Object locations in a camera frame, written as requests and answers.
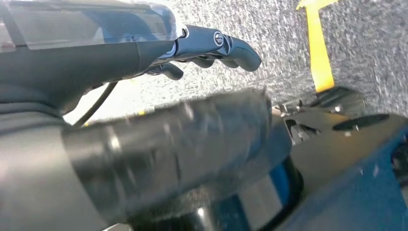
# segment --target yellow tape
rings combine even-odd
[[[327,55],[323,30],[319,17],[319,9],[338,0],[302,0],[297,6],[306,8],[307,25],[309,28],[310,69],[316,92],[321,92],[334,87],[332,68]]]

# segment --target bolt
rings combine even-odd
[[[224,36],[221,34],[221,32],[216,31],[214,33],[214,42],[216,43],[217,46],[221,47],[224,45]]]

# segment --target pivot bolt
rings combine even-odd
[[[214,33],[214,42],[217,46],[221,47],[222,45],[224,45],[224,36],[222,35],[221,32],[216,31]]]

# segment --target floor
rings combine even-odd
[[[185,77],[141,76],[118,84],[92,120],[122,117],[214,92],[267,86],[273,101],[314,90],[307,19],[299,0],[172,0],[186,24],[220,29],[248,41],[263,64],[247,73],[216,64],[180,64]],[[362,92],[368,112],[408,116],[408,1],[339,0],[319,11],[336,85]],[[75,122],[103,89],[66,116]]]

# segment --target cable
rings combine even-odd
[[[109,83],[105,91],[99,97],[99,99],[94,103],[94,105],[73,125],[74,127],[80,127],[84,125],[93,114],[100,108],[100,106],[105,102],[106,98],[112,93],[113,89],[116,87],[117,82]]]

